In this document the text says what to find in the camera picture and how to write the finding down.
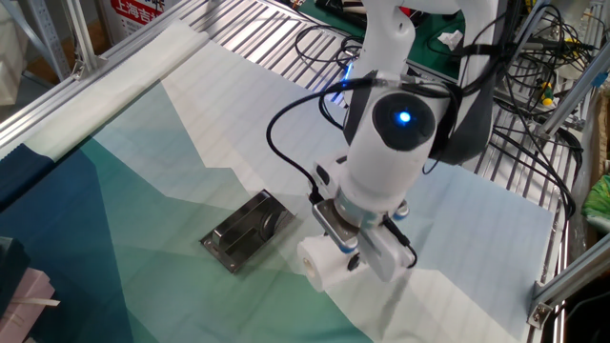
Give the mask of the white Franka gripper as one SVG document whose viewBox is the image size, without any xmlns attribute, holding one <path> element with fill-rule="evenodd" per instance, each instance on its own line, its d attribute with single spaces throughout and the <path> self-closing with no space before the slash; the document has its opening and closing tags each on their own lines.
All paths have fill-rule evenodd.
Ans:
<svg viewBox="0 0 610 343">
<path fill-rule="evenodd" d="M 415 266 L 416 256 L 410 248 L 385 226 L 362 230 L 358 236 L 358 250 L 364 262 L 383 282 L 392 282 Z M 348 261 L 347 270 L 354 271 L 360 263 L 359 254 Z"/>
</svg>

